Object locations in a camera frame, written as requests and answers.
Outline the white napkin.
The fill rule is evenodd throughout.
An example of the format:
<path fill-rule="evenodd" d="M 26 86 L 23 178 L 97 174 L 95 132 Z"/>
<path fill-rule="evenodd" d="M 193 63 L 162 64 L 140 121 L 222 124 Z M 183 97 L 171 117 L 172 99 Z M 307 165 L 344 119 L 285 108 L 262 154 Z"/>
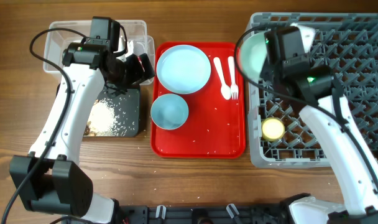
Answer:
<path fill-rule="evenodd" d="M 130 55 L 133 54 L 133 52 L 134 52 L 133 41 L 132 40 L 128 40 L 127 44 L 128 44 L 128 46 L 127 46 L 127 52 L 124 55 L 120 56 L 120 58 L 123 58 L 123 57 L 126 58 L 126 57 L 128 57 L 128 56 L 130 56 Z M 123 38 L 120 38 L 119 39 L 119 48 L 118 48 L 118 51 L 120 52 L 120 51 L 124 50 L 124 48 L 125 48 L 125 41 L 124 41 Z"/>

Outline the green bowl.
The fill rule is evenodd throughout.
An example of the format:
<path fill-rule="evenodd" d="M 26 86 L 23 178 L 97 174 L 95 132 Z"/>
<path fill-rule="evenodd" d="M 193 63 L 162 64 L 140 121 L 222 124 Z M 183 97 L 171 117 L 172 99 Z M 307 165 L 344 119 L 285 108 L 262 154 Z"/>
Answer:
<path fill-rule="evenodd" d="M 253 82 L 258 82 L 265 60 L 267 44 L 264 32 L 248 37 L 239 48 L 239 65 L 243 74 Z"/>

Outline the food scraps with rice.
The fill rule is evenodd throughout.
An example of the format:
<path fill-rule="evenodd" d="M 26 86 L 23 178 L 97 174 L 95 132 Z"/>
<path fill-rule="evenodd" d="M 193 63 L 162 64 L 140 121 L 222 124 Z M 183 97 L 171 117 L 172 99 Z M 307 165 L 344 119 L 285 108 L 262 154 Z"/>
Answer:
<path fill-rule="evenodd" d="M 132 137 L 139 128 L 138 106 L 125 98 L 96 100 L 88 118 L 86 137 Z"/>

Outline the yellow plastic cup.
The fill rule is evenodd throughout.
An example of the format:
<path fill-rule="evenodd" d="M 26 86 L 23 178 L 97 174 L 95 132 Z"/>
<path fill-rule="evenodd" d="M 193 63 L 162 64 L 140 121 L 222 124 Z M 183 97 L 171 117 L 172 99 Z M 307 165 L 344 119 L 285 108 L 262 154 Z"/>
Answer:
<path fill-rule="evenodd" d="M 283 122 L 277 118 L 267 118 L 261 124 L 262 137 L 267 141 L 281 139 L 285 133 Z"/>

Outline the small blue bowl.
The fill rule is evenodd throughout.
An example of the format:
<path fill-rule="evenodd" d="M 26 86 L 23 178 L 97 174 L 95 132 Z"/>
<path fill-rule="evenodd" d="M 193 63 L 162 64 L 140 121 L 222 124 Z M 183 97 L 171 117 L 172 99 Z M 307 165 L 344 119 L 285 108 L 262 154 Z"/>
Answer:
<path fill-rule="evenodd" d="M 188 115 L 187 102 L 181 96 L 173 93 L 158 97 L 150 109 L 153 123 L 164 130 L 180 128 L 187 121 Z"/>

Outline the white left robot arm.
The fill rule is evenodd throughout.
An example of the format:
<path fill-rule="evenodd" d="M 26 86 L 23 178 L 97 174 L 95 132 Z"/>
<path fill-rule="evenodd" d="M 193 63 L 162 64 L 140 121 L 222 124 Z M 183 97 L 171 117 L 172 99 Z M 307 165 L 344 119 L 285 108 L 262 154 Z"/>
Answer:
<path fill-rule="evenodd" d="M 124 100 L 124 115 L 139 122 L 140 84 L 154 77 L 147 54 L 128 52 L 125 28 L 109 17 L 94 17 L 90 33 L 71 43 L 57 65 L 61 81 L 42 133 L 25 156 L 14 156 L 9 173 L 31 212 L 58 215 L 59 221 L 125 223 L 119 202 L 93 190 L 80 169 L 83 134 L 98 95 Z"/>

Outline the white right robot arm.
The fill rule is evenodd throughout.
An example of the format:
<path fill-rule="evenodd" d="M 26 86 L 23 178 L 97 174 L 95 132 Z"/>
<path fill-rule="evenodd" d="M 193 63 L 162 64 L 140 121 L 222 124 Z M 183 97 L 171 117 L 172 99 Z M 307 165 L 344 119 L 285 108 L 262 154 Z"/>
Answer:
<path fill-rule="evenodd" d="M 329 66 L 310 65 L 314 28 L 258 26 L 234 48 L 234 64 L 252 85 L 269 79 L 310 128 L 336 176 L 342 204 L 302 194 L 286 204 L 292 223 L 378 223 L 378 163 L 357 128 L 343 86 Z"/>

